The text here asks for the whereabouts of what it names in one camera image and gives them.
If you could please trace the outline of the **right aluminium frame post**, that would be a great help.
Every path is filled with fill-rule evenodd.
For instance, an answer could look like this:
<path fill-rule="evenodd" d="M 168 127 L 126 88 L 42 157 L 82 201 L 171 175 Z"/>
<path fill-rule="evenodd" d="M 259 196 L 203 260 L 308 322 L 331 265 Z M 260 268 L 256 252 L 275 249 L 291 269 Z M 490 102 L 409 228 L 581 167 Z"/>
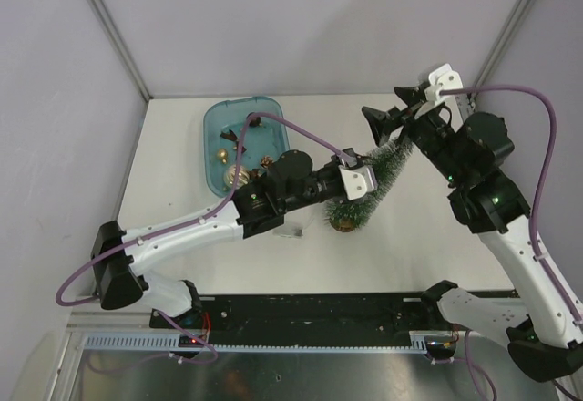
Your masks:
<path fill-rule="evenodd" d="M 474 87 L 485 85 L 487 80 L 496 72 L 497 67 L 504 58 L 507 50 L 510 48 L 511 43 L 517 36 L 518 31 L 535 3 L 536 0 L 515 1 L 504 24 L 497 34 L 494 44 L 488 51 L 486 59 L 476 75 L 476 79 L 473 82 Z"/>

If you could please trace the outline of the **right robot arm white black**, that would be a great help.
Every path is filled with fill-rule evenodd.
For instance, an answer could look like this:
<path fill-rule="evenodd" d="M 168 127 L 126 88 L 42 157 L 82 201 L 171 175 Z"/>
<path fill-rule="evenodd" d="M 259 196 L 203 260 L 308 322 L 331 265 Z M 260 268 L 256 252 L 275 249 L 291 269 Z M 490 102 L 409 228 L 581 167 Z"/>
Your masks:
<path fill-rule="evenodd" d="M 445 177 L 456 220 L 493 253 L 521 304 L 503 306 L 449 281 L 427 289 L 420 306 L 431 329 L 459 324 L 504 347 L 529 378 L 548 382 L 582 367 L 582 302 L 568 285 L 537 231 L 539 200 L 527 202 L 500 169 L 514 150 L 505 121 L 470 115 L 459 129 L 444 121 L 444 99 L 461 89 L 398 87 L 404 109 L 364 107 L 376 145 L 394 131 L 409 140 Z"/>

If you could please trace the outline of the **left aluminium frame post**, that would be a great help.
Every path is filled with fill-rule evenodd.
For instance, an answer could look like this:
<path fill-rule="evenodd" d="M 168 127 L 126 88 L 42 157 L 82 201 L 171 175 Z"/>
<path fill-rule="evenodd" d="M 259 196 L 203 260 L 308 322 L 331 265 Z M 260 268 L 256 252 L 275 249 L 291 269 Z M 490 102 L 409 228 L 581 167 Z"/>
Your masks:
<path fill-rule="evenodd" d="M 122 67 L 126 70 L 128 77 L 134 85 L 136 91 L 142 100 L 148 103 L 152 99 L 152 95 L 148 90 L 148 86 L 143 76 L 139 72 L 138 65 L 130 50 L 124 37 L 122 36 L 118 26 L 111 14 L 105 0 L 87 0 L 89 7 L 95 15 L 99 25 L 109 41 L 114 53 L 117 55 Z"/>

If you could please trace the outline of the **dark brown bauble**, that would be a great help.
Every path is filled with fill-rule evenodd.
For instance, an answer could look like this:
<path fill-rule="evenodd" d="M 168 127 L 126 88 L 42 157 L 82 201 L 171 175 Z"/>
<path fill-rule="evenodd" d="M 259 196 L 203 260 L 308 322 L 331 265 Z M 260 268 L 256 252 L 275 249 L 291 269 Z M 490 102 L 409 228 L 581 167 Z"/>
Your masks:
<path fill-rule="evenodd" d="M 261 125 L 261 118 L 259 116 L 254 116 L 252 113 L 250 113 L 247 119 L 249 120 L 249 126 L 251 128 L 256 128 Z"/>

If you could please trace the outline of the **clear light string battery box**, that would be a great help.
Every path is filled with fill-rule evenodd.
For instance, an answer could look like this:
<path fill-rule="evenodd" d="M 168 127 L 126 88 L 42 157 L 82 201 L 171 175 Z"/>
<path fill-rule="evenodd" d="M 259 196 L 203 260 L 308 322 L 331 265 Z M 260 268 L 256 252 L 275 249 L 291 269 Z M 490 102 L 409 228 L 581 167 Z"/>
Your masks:
<path fill-rule="evenodd" d="M 273 231 L 273 234 L 283 238 L 301 238 L 303 227 L 297 224 L 284 224 Z"/>

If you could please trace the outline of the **small green christmas tree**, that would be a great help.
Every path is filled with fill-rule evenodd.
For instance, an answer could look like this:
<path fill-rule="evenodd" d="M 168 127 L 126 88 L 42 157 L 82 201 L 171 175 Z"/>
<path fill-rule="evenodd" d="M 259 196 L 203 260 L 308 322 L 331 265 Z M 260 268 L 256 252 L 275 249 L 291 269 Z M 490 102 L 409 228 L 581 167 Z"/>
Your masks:
<path fill-rule="evenodd" d="M 328 224 L 339 232 L 352 232 L 363 228 L 395 184 L 412 151 L 413 143 L 410 140 L 390 140 L 370 151 L 365 163 L 373 168 L 377 190 L 358 201 L 328 201 L 323 210 Z"/>

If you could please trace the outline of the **pine cone ornament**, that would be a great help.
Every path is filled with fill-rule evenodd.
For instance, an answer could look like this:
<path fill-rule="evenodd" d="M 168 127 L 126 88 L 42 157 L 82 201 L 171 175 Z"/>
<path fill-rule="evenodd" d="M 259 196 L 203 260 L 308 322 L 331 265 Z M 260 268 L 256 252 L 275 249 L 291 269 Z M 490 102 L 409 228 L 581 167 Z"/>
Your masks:
<path fill-rule="evenodd" d="M 273 162 L 274 162 L 274 159 L 271 156 L 264 156 L 260 160 L 260 165 L 264 169 L 267 169 L 267 168 L 269 168 L 269 166 L 271 166 L 273 164 Z"/>

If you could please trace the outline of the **brown ribbon bow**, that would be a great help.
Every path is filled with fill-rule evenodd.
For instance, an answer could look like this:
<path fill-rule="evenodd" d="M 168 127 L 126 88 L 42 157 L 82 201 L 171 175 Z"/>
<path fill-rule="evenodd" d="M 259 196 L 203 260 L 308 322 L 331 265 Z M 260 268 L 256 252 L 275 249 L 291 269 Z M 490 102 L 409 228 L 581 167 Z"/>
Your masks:
<path fill-rule="evenodd" d="M 237 150 L 239 145 L 240 145 L 240 139 L 239 137 L 235 134 L 235 132 L 233 130 L 229 130 L 228 132 L 221 132 L 220 133 L 220 137 L 222 139 L 226 139 L 227 141 L 230 141 L 232 143 L 232 149 L 233 150 Z"/>

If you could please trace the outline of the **blue plastic tray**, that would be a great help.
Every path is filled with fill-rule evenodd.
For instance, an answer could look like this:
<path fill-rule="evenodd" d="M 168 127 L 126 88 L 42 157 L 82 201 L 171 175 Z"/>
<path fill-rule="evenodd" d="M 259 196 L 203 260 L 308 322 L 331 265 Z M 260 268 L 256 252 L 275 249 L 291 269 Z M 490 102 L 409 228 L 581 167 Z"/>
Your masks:
<path fill-rule="evenodd" d="M 210 190 L 217 196 L 224 197 L 228 189 L 223 181 L 225 170 L 236 163 L 237 150 L 232 149 L 232 143 L 220 137 L 221 132 L 230 129 L 240 138 L 243 123 L 250 113 L 266 112 L 280 117 L 280 104 L 268 97 L 241 98 L 225 100 L 210 107 L 203 118 L 203 146 L 206 181 Z M 261 125 L 249 127 L 246 132 L 241 166 L 247 170 L 262 172 L 264 168 L 260 160 L 264 156 L 277 159 L 290 148 L 286 128 L 270 118 L 261 118 Z M 229 159 L 226 164 L 220 162 L 216 153 L 226 149 Z"/>

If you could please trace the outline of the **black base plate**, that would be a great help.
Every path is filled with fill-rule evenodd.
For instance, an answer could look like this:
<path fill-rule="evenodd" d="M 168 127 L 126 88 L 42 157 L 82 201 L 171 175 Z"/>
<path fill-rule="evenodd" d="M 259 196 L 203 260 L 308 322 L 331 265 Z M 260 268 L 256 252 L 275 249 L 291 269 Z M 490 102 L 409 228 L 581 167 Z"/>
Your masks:
<path fill-rule="evenodd" d="M 250 322 L 371 322 L 400 329 L 448 329 L 451 324 L 426 306 L 419 292 L 203 295 L 200 306 L 172 320 L 183 328 L 215 331 Z"/>

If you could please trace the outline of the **aluminium frame post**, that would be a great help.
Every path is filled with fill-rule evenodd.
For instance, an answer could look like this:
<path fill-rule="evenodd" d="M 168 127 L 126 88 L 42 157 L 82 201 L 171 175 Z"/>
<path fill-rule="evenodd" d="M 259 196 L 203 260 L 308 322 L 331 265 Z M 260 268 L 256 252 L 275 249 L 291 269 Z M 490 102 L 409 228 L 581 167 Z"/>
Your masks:
<path fill-rule="evenodd" d="M 504 58 L 507 50 L 510 48 L 511 43 L 517 36 L 518 31 L 535 3 L 536 0 L 515 1 L 504 24 L 497 34 L 494 44 L 488 51 L 486 59 L 476 75 L 476 79 L 473 82 L 474 87 L 485 85 L 487 80 L 496 72 L 497 67 Z"/>
<path fill-rule="evenodd" d="M 114 53 L 117 55 L 122 67 L 126 70 L 128 77 L 134 85 L 136 91 L 142 100 L 148 103 L 152 99 L 152 95 L 148 90 L 148 86 L 143 76 L 139 72 L 138 65 L 130 50 L 124 37 L 122 36 L 118 26 L 111 14 L 105 0 L 87 0 L 89 7 L 95 15 L 99 25 L 109 41 Z"/>

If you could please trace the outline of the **small gold bauble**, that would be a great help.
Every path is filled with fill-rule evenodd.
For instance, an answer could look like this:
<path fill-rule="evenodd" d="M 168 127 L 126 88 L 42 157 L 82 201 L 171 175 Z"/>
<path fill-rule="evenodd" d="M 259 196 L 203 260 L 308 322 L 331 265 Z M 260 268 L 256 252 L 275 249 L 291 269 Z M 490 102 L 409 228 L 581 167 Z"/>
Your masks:
<path fill-rule="evenodd" d="M 229 153 L 226 149 L 219 149 L 216 153 L 216 157 L 220 162 L 226 164 L 229 159 Z"/>

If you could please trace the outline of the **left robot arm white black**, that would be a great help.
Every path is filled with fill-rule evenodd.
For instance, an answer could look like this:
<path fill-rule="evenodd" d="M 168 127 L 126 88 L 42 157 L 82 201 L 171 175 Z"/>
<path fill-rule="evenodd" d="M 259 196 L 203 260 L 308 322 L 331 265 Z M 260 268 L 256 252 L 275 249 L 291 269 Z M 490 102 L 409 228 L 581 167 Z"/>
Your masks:
<path fill-rule="evenodd" d="M 158 264 L 271 231 L 282 226 L 291 211 L 329 200 L 362 201 L 376 188 L 372 167 L 359 156 L 332 158 L 315 170 L 307 153 L 290 150 L 213 208 L 131 230 L 123 230 L 116 221 L 106 222 L 98 229 L 91 252 L 100 306 L 112 311 L 140 303 L 189 328 L 201 317 L 195 286 L 156 273 Z"/>

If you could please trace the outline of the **white gold striped bauble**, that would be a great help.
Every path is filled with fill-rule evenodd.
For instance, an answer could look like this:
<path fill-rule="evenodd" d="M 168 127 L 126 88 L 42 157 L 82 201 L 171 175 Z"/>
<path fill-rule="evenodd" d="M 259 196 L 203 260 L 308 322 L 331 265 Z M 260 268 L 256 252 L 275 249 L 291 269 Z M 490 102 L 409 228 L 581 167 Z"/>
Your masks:
<path fill-rule="evenodd" d="M 237 167 L 236 164 L 229 166 L 223 174 L 223 181 L 228 189 L 233 187 L 234 183 L 236 188 L 240 188 L 246 185 L 250 179 L 249 171 L 244 166 Z"/>

